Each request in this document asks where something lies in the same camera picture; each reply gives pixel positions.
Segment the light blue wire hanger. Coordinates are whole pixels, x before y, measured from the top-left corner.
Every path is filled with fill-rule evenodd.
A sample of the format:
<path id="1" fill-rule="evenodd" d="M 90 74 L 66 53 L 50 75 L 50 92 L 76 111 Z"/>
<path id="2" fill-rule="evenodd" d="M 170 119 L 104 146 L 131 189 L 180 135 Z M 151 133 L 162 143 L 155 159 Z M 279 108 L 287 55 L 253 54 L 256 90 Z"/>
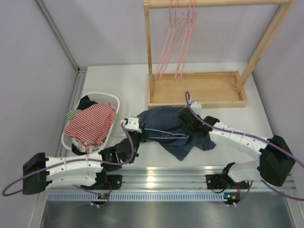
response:
<path id="1" fill-rule="evenodd" d="M 156 129 L 145 129 L 148 133 L 153 132 L 153 133 L 161 133 L 161 137 L 148 137 L 148 139 L 188 139 L 189 136 L 182 134 L 182 133 L 172 133 L 172 132 L 167 132 L 167 131 L 161 131 L 161 130 L 156 130 Z"/>

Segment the blue tank top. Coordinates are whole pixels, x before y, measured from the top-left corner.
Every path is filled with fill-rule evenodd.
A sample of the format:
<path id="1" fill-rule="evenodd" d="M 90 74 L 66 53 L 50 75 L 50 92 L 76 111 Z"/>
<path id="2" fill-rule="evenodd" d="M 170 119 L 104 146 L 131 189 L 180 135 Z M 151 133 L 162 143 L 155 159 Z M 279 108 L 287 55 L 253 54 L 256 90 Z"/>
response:
<path id="1" fill-rule="evenodd" d="M 145 139 L 158 142 L 179 161 L 184 160 L 194 147 L 203 151 L 216 147 L 216 144 L 209 139 L 191 136 L 184 132 L 182 121 L 178 118 L 182 110 L 182 107 L 161 106 L 137 115 L 145 123 Z"/>

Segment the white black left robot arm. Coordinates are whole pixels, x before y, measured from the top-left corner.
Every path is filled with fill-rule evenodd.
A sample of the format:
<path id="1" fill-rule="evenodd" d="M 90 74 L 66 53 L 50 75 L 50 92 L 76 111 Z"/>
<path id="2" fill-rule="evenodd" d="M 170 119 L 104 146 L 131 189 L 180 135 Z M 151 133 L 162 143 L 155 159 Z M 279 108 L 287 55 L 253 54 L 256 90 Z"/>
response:
<path id="1" fill-rule="evenodd" d="M 106 186 L 107 173 L 131 164 L 138 157 L 144 135 L 129 132 L 120 143 L 91 154 L 76 157 L 47 157 L 37 153 L 23 165 L 22 193 L 33 195 L 50 188 L 77 185 L 89 190 Z"/>

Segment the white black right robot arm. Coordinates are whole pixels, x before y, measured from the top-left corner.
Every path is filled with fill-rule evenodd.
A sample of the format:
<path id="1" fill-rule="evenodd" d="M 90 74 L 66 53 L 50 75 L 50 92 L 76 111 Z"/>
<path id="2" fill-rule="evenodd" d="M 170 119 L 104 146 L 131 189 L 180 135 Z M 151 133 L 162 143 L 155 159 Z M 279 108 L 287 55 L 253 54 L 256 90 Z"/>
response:
<path id="1" fill-rule="evenodd" d="M 226 188 L 250 180 L 263 180 L 281 187 L 295 164 L 287 143 L 278 135 L 257 137 L 233 129 L 211 116 L 201 119 L 189 108 L 182 109 L 178 118 L 187 133 L 226 145 L 252 158 L 244 163 L 231 162 L 224 168 L 221 181 Z"/>

